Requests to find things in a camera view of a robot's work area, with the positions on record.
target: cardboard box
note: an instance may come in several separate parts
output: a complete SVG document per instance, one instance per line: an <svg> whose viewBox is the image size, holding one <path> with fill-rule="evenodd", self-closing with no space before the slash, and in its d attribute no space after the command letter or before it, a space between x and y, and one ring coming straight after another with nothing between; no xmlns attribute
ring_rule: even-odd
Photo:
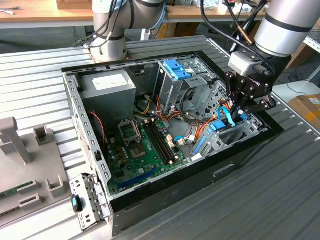
<svg viewBox="0 0 320 240"><path fill-rule="evenodd" d="M58 9L92 9L92 0L56 0Z"/></svg>
<svg viewBox="0 0 320 240"><path fill-rule="evenodd" d="M320 94L297 96L289 106L320 131Z"/></svg>

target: motherboard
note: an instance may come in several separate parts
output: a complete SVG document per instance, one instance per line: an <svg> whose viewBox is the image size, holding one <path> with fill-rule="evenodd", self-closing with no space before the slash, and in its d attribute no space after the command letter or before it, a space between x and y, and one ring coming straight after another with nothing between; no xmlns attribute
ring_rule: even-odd
<svg viewBox="0 0 320 240"><path fill-rule="evenodd" d="M141 139L128 143L137 129ZM180 149L172 145L170 134L161 119L133 123L107 133L107 164L112 174L108 187L112 195L182 167L188 163Z"/></svg>

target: wooden workbench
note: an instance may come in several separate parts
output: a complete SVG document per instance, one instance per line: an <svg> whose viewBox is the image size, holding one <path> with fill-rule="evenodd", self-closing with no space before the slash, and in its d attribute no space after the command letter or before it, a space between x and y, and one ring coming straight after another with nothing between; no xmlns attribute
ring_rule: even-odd
<svg viewBox="0 0 320 240"><path fill-rule="evenodd" d="M57 8L56 0L1 0L0 8L21 7L23 10L14 10L16 15L0 12L0 29L11 28L45 28L45 27L75 27L92 26L93 12L91 9L61 10ZM220 14L217 9L206 10L207 17L212 22L232 21L229 13ZM245 19L250 13L243 13ZM257 20L265 15L260 11ZM200 8L197 6L168 6L170 23L203 22Z"/></svg>

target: yellow wire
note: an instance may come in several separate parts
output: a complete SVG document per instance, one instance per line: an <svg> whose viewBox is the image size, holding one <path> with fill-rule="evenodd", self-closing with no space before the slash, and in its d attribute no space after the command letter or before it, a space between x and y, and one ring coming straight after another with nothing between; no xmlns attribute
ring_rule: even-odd
<svg viewBox="0 0 320 240"><path fill-rule="evenodd" d="M145 115L145 114L147 114L147 113L149 112L150 104L151 104L151 101L149 100L149 101L148 101L148 105L146 106L145 111L143 111L143 112L140 113L141 115Z"/></svg>

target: floor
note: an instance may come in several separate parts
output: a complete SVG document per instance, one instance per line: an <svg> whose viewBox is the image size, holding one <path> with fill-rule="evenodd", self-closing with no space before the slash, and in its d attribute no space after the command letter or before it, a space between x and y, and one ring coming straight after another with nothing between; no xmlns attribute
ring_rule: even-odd
<svg viewBox="0 0 320 240"><path fill-rule="evenodd" d="M218 23L220 29L231 34L229 22ZM139 41L141 30L126 30L127 41ZM215 40L220 46L229 50L231 42L219 35L208 33L208 28L201 23L196 35L204 35ZM0 54L38 51L46 49L70 48L77 40L85 36L84 27L53 27L53 28L25 28L25 29L0 29ZM276 84L285 84L307 79L320 65L320 54L315 54L305 64L298 68L288 69L282 73ZM313 78L312 82L320 87L320 75Z"/></svg>

